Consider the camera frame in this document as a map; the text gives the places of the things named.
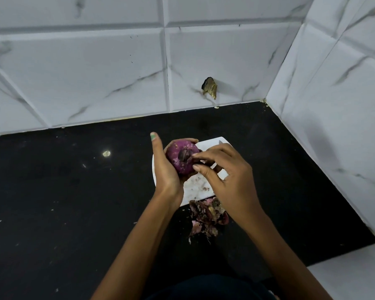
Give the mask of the person's left hand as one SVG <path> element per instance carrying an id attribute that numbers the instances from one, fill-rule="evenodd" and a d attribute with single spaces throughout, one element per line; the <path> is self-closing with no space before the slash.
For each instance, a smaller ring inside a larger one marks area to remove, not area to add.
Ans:
<path id="1" fill-rule="evenodd" d="M 179 176 L 170 161 L 165 156 L 164 167 L 162 172 L 155 172 L 156 187 L 155 197 L 167 200 L 176 208 L 180 207 L 184 197 L 184 183 L 193 175 Z"/>

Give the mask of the person's right hand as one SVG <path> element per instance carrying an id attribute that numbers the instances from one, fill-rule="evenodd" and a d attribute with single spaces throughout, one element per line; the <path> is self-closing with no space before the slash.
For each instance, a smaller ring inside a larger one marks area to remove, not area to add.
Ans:
<path id="1" fill-rule="evenodd" d="M 226 164 L 218 172 L 218 176 L 225 181 L 226 197 L 219 198 L 222 206 L 235 220 L 244 214 L 263 211 L 256 193 L 253 171 L 251 166 L 238 154 L 226 154 L 222 151 L 203 151 L 192 156 L 198 163 L 217 170 L 217 164 Z"/>

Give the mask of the red onion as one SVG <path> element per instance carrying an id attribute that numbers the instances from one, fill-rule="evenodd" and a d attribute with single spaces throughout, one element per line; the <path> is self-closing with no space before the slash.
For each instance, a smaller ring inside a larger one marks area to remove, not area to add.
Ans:
<path id="1" fill-rule="evenodd" d="M 180 176 L 189 176 L 195 172 L 194 164 L 200 162 L 192 155 L 201 150 L 190 140 L 181 139 L 172 141 L 165 151 L 166 158 L 170 161 Z"/>

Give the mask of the person's left forearm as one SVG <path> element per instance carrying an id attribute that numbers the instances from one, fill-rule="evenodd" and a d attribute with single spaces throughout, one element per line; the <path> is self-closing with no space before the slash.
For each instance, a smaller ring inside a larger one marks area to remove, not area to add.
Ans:
<path id="1" fill-rule="evenodd" d="M 90 300 L 139 300 L 183 194 L 156 191 Z"/>

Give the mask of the person's right forearm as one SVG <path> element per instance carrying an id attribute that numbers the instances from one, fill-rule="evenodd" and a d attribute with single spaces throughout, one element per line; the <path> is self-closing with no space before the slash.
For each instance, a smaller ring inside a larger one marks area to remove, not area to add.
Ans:
<path id="1" fill-rule="evenodd" d="M 288 300 L 333 300 L 263 211 L 244 214 L 235 222 L 255 244 Z"/>

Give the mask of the white cutting board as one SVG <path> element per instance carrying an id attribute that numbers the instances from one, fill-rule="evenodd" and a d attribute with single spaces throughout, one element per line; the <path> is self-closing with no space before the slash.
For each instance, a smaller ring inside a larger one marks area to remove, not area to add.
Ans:
<path id="1" fill-rule="evenodd" d="M 229 143 L 224 137 L 217 137 L 205 141 L 200 141 L 195 145 L 201 150 L 206 151 L 208 148 L 220 143 Z M 196 174 L 191 176 L 184 183 L 184 197 L 180 206 L 189 204 L 191 200 L 203 200 L 215 195 L 212 187 L 204 176 Z"/>

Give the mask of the pile of onion peels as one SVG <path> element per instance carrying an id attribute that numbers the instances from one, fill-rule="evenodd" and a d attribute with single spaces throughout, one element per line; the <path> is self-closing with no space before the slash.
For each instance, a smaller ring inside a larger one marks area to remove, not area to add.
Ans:
<path id="1" fill-rule="evenodd" d="M 192 229 L 188 236 L 190 243 L 191 237 L 197 234 L 204 234 L 209 241 L 211 237 L 218 236 L 220 226 L 228 225 L 230 222 L 228 213 L 216 196 L 191 200 L 189 207 L 192 218 Z"/>

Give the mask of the person's dark clothing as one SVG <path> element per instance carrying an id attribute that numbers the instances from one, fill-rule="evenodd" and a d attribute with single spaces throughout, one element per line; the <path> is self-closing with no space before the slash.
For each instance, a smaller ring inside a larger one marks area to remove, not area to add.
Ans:
<path id="1" fill-rule="evenodd" d="M 155 292 L 145 300 L 280 300 L 261 283 L 222 276 L 200 275 Z"/>

